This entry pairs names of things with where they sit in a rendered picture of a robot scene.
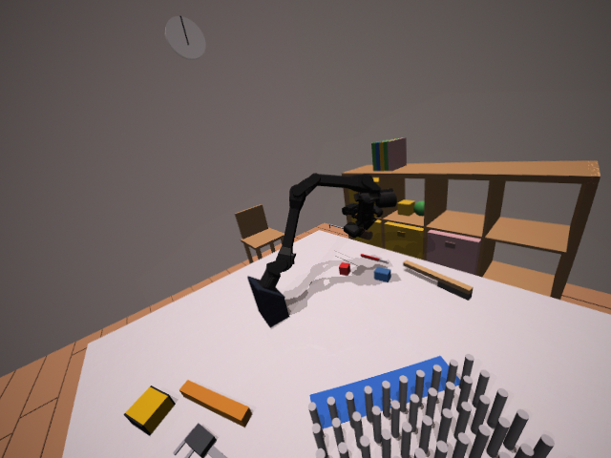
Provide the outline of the yellow rectangular block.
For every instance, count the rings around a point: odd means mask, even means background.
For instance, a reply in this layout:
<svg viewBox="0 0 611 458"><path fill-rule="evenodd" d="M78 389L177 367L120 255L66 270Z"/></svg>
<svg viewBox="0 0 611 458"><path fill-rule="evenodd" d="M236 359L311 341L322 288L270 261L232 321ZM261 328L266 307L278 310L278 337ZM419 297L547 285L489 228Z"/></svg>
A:
<svg viewBox="0 0 611 458"><path fill-rule="evenodd" d="M176 403L169 394L153 387L152 385L142 393L141 397L130 406L124 416L133 426L140 428L151 436L159 423L163 421L168 412Z"/></svg>

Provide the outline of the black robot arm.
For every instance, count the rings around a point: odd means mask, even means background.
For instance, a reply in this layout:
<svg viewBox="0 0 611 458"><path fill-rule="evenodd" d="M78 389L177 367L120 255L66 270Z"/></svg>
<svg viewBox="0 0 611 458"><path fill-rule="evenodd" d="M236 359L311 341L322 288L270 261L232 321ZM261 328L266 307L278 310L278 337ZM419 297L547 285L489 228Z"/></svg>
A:
<svg viewBox="0 0 611 458"><path fill-rule="evenodd" d="M359 204L352 202L342 208L343 215L351 215L354 219L355 214L358 213L355 211L357 207L363 212L370 212L374 208L374 203L378 208L384 208L394 207L397 202L397 196L393 188L380 190L381 188L369 174L336 176L314 173L299 184L293 185L289 190L289 213L283 245L276 260L267 263L263 276L260 280L256 280L261 288L277 292L275 287L281 277L280 273L287 271L295 263L296 253L293 253L293 243L300 211L306 196L317 186L349 188L358 192L354 195L354 198L355 201L359 201Z"/></svg>

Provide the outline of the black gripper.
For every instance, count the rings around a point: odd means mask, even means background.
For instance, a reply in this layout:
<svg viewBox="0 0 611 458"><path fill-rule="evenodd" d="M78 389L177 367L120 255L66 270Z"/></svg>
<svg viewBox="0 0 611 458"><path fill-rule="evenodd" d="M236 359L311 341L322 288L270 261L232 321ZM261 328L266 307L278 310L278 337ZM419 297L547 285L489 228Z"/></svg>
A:
<svg viewBox="0 0 611 458"><path fill-rule="evenodd" d="M383 214L383 210L378 208L375 204L373 210L370 212L363 212L359 207L357 207L355 211L358 212L355 216L357 219L355 221L356 224L354 222L349 222L344 226L344 232L354 239L361 237L361 235L377 220L374 214L376 214L378 218Z"/></svg>

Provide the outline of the red cube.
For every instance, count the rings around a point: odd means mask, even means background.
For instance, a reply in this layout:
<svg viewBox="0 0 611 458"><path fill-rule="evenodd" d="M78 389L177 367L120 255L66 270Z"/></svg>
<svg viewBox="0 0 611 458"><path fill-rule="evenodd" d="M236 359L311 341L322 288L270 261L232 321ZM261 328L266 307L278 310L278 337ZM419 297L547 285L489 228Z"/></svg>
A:
<svg viewBox="0 0 611 458"><path fill-rule="evenodd" d="M350 273L350 263L341 263L339 266L340 275L348 276Z"/></svg>

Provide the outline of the brown wooden-handled tool with grey metal shaft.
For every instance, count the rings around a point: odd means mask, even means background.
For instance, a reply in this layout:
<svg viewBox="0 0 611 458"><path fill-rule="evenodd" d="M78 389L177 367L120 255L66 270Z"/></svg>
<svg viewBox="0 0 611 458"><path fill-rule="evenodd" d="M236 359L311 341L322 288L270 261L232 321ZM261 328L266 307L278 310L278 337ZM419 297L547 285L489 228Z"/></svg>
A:
<svg viewBox="0 0 611 458"><path fill-rule="evenodd" d="M332 224L330 224L330 225L331 225L331 226L334 226L334 227L338 227L338 228L342 228L342 229L344 229L343 227L339 227L339 226L332 225ZM330 225L329 225L329 228L330 228ZM368 239L368 240L370 240L370 239L372 239L372 237L373 237L373 233L372 233L371 231L369 231L369 230L366 230L366 231L365 231L365 232L364 232L364 233L361 235L361 237L359 237L359 238L362 238L362 239Z"/></svg>

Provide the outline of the blue cube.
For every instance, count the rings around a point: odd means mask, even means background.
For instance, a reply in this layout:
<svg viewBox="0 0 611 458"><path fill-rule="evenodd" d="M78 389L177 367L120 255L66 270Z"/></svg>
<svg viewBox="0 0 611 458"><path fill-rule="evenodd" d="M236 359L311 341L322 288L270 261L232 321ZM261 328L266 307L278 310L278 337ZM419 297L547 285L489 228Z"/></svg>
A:
<svg viewBox="0 0 611 458"><path fill-rule="evenodd" d="M389 282L391 278L391 271L389 269L376 267L373 272L373 276L375 280Z"/></svg>

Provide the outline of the blue flat strip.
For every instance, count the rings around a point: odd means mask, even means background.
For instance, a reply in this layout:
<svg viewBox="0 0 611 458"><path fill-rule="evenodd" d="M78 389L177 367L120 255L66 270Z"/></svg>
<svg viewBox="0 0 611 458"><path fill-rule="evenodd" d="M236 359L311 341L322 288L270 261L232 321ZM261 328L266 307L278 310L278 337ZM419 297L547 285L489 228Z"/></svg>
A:
<svg viewBox="0 0 611 458"><path fill-rule="evenodd" d="M434 365L441 366L441 378L438 392L445 390L447 374L449 365L444 362L441 356L433 357L425 362L406 366L397 370L393 370L388 373L377 375L359 382L355 382L349 385L343 385L340 387L327 389L310 395L311 402L314 402L317 406L317 412L321 422L322 428L333 427L328 405L327 398L335 398L338 419L341 424L349 421L348 407L346 401L346 393L351 392L354 397L355 409L361 415L361 417L367 416L366 404L365 404L365 387L370 386L372 390L373 406L379 406L380 410L383 411L382 399L383 399L383 381L390 382L390 398L393 401L398 401L399 397L399 377L404 375L408 378L407 382L407 403L410 402L411 395L415 392L416 383L416 371L422 370L425 372L424 375L424 389L423 398L428 397L428 389L431 388L432 383L432 369ZM398 401L399 402L399 401Z"/></svg>

